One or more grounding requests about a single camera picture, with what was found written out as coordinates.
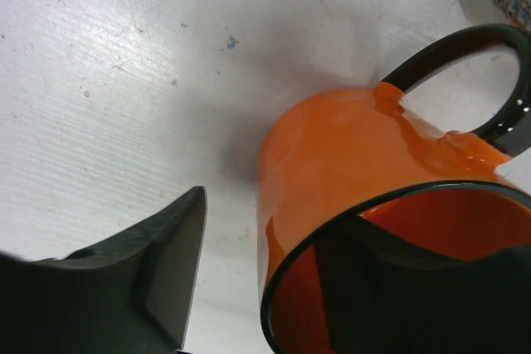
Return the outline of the orange mug black handle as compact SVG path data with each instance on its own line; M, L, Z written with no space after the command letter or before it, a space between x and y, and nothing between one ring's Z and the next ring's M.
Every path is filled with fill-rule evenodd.
M512 48L519 76L478 128L443 133L402 98L452 62ZM371 89L327 90L275 123L259 154L261 327L276 353L337 353L329 342L314 242L358 216L426 250L480 259L530 248L530 196L497 167L530 145L530 35L469 27L419 51Z

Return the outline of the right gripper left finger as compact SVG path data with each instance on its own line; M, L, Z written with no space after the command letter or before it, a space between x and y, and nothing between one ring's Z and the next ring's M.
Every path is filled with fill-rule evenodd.
M195 186L63 259L2 254L2 352L182 352L206 207Z

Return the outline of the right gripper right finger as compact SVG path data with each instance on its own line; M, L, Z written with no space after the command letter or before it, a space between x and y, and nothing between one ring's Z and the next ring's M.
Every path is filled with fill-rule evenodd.
M527 353L530 248L471 261L407 242L362 218L314 242L337 353Z

